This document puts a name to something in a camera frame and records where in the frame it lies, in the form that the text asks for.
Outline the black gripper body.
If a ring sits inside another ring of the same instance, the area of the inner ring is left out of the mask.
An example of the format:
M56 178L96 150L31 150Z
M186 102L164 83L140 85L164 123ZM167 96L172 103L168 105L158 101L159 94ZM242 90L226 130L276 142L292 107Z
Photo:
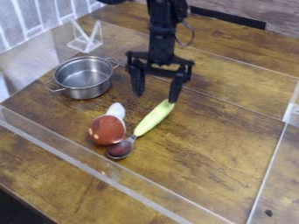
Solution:
M192 67L195 65L195 62L192 60L178 57L175 54L167 60L150 59L148 52L128 51L126 53L126 56L126 69L131 76L135 76L136 73L140 73L172 78L176 74L176 71L164 70L162 69L162 66L179 65L186 72L183 81L187 82L192 79Z

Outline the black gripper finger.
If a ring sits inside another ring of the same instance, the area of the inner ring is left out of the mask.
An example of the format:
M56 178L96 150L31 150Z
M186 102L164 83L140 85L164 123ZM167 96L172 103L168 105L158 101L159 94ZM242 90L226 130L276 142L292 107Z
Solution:
M168 97L170 103L178 102L179 94L180 94L182 88L183 88L183 82L184 82L184 74L178 73L172 78L171 91L170 91L170 97Z
M140 97L146 91L146 73L144 70L136 66L130 67L131 86L134 94Z

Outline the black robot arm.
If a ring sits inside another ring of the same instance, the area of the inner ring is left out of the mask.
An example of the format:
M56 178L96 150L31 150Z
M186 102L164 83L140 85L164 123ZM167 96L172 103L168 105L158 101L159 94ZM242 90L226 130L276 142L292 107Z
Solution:
M192 60L178 57L174 53L176 25L183 25L194 31L184 22L188 4L186 0L147 0L150 14L150 46L147 52L126 53L126 69L131 76L132 91L142 96L146 91L146 76L172 78L168 102L178 102L183 84L191 80Z

